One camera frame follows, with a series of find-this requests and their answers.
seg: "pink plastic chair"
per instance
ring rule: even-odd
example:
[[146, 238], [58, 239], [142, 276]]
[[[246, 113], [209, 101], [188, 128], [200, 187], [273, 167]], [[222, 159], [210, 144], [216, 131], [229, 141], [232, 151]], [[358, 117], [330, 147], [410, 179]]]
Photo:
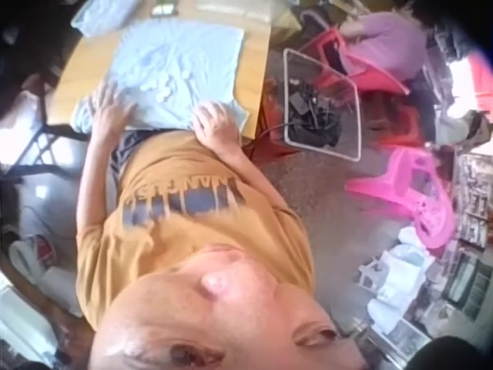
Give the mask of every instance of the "pink plastic chair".
[[[321, 33], [301, 48], [300, 52], [330, 66], [329, 60], [325, 56], [324, 48], [327, 44], [331, 43], [338, 46], [341, 55], [346, 56], [356, 66], [360, 66], [361, 72], [348, 76], [354, 82], [359, 92], [385, 91], [398, 95], [409, 94], [409, 89], [390, 73], [373, 66], [355, 55], [351, 55], [347, 50], [346, 42], [336, 28], [328, 29], [326, 32]], [[317, 87], [328, 87], [339, 79], [337, 74], [332, 71], [322, 72], [317, 79]]]
[[[429, 175], [434, 196], [412, 188], [413, 170]], [[434, 157], [425, 150], [398, 147], [391, 155], [387, 173], [382, 177], [350, 180], [346, 191], [392, 202], [414, 220], [417, 234], [428, 249], [438, 249], [451, 241], [455, 216], [451, 200], [435, 169]]]

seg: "metal wire basket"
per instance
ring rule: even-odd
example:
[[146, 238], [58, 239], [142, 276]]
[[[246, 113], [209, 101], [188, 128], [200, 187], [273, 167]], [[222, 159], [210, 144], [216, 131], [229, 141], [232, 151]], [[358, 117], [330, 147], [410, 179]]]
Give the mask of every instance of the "metal wire basket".
[[[347, 77], [328, 65], [292, 49], [285, 49], [284, 64], [284, 140], [290, 146], [314, 150], [331, 156], [358, 162], [361, 159], [361, 109], [357, 87]], [[293, 137], [293, 84], [304, 83], [313, 87], [317, 99], [326, 100], [327, 118], [338, 120], [339, 135], [322, 147], [299, 143]]]

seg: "white container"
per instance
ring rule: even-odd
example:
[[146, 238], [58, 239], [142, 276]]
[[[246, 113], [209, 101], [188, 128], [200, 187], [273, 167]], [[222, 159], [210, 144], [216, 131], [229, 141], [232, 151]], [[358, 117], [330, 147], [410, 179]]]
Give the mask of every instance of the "white container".
[[55, 301], [77, 318], [82, 317], [79, 300], [75, 292], [77, 276], [58, 267], [50, 268], [38, 283], [43, 294]]
[[12, 243], [8, 256], [15, 269], [33, 285], [57, 262], [55, 248], [41, 235]]

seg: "white coin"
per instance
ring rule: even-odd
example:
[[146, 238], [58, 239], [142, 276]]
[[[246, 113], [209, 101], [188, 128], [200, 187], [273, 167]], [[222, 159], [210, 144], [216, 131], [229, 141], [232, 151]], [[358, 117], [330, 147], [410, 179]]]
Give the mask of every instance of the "white coin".
[[167, 98], [168, 96], [171, 95], [171, 89], [169, 87], [163, 87], [161, 89], [161, 95]]

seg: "nose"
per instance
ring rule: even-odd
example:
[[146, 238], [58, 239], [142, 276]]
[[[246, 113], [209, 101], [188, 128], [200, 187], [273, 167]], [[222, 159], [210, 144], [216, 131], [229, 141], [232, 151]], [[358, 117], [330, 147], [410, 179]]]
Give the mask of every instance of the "nose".
[[277, 286], [272, 274], [252, 260], [237, 261], [205, 274], [201, 284], [216, 299], [245, 304], [251, 299], [271, 299]]

